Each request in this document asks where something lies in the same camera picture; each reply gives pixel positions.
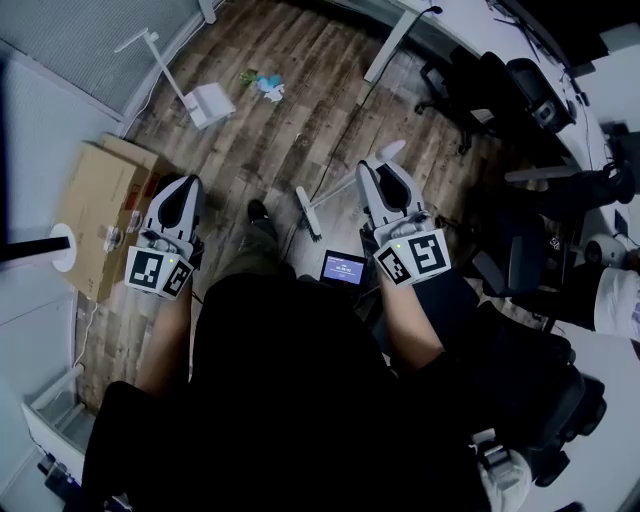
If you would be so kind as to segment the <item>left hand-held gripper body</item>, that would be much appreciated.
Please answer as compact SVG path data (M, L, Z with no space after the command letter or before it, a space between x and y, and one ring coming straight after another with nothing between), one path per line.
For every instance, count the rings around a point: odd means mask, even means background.
M135 244L128 249L124 283L163 299L177 299L200 268L204 243L196 233L204 207L200 178L188 175L152 199Z

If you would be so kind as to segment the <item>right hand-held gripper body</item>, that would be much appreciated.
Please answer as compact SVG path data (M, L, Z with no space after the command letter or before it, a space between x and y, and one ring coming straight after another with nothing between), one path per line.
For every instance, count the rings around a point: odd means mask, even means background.
M413 285L451 269L444 232L402 167L362 160L356 182L378 245L373 259L394 285Z

